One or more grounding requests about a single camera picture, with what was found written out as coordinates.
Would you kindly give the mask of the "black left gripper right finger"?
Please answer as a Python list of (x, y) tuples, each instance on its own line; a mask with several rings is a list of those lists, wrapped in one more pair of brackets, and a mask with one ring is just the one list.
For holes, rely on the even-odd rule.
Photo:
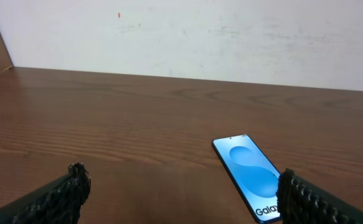
[(291, 169), (278, 178), (277, 210), (288, 224), (363, 224), (363, 211), (304, 180)]

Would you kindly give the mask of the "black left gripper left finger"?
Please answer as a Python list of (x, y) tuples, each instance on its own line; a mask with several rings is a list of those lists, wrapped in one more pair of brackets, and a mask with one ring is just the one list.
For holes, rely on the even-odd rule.
[(0, 207), (0, 224), (77, 224), (90, 189), (85, 166), (70, 164), (67, 174)]

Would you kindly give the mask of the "blue Samsung Galaxy smartphone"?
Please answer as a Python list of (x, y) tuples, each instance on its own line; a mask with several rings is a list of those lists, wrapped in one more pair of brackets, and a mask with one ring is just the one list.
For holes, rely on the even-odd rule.
[(212, 147), (253, 219), (281, 220), (276, 197), (280, 172), (253, 139), (247, 134), (218, 138)]

